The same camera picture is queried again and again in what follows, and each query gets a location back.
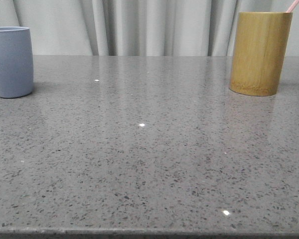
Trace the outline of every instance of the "curtain fold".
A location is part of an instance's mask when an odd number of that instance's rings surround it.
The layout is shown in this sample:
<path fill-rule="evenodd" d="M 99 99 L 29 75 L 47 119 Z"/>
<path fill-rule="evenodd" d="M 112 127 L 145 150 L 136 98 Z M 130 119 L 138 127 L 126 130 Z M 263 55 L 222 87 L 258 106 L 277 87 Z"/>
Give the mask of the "curtain fold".
<path fill-rule="evenodd" d="M 0 0 L 0 26 L 28 26 L 34 54 L 232 56 L 241 11 L 293 0 Z M 299 56 L 299 6 L 287 56 Z"/>

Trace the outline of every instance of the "cup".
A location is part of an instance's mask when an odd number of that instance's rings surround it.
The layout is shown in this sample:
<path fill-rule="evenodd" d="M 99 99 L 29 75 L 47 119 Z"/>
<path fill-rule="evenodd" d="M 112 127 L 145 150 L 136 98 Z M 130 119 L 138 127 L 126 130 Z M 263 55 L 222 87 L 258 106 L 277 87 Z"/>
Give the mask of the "cup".
<path fill-rule="evenodd" d="M 240 12 L 230 89 L 250 96 L 277 92 L 292 13 Z"/>
<path fill-rule="evenodd" d="M 33 56 L 28 27 L 0 27 L 0 97 L 16 98 L 33 90 Z"/>

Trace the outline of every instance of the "wooden cup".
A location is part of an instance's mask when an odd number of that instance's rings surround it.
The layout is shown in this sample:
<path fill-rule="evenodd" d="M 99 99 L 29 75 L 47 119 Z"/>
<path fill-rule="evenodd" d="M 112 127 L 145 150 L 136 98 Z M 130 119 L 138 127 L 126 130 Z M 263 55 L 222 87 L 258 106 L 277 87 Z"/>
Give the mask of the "wooden cup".
<path fill-rule="evenodd" d="M 250 96 L 277 92 L 292 13 L 240 12 L 230 89 Z"/>

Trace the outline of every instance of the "speckled quartz countertop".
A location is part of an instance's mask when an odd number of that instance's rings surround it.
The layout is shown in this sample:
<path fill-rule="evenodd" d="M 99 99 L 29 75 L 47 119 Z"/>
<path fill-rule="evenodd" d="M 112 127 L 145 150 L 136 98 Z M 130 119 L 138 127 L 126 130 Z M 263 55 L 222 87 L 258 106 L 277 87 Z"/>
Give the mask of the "speckled quartz countertop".
<path fill-rule="evenodd" d="M 299 238 L 299 58 L 270 97 L 231 60 L 35 56 L 0 98 L 0 238 Z"/>

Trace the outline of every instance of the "light blue plastic cup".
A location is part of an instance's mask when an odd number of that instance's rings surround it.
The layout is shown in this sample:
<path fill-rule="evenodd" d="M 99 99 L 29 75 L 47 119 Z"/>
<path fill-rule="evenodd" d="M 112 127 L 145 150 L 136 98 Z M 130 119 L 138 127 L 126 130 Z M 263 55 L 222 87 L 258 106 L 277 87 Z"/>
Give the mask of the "light blue plastic cup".
<path fill-rule="evenodd" d="M 33 55 L 28 27 L 0 27 L 0 97 L 16 98 L 33 90 Z"/>

